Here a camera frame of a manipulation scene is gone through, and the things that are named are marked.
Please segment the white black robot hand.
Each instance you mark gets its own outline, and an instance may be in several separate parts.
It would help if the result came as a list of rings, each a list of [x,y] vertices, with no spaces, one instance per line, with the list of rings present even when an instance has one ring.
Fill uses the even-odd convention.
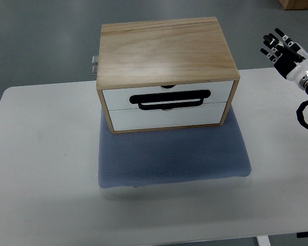
[[[260,51],[273,63],[278,73],[304,88],[308,80],[308,53],[280,29],[263,37],[266,49]]]

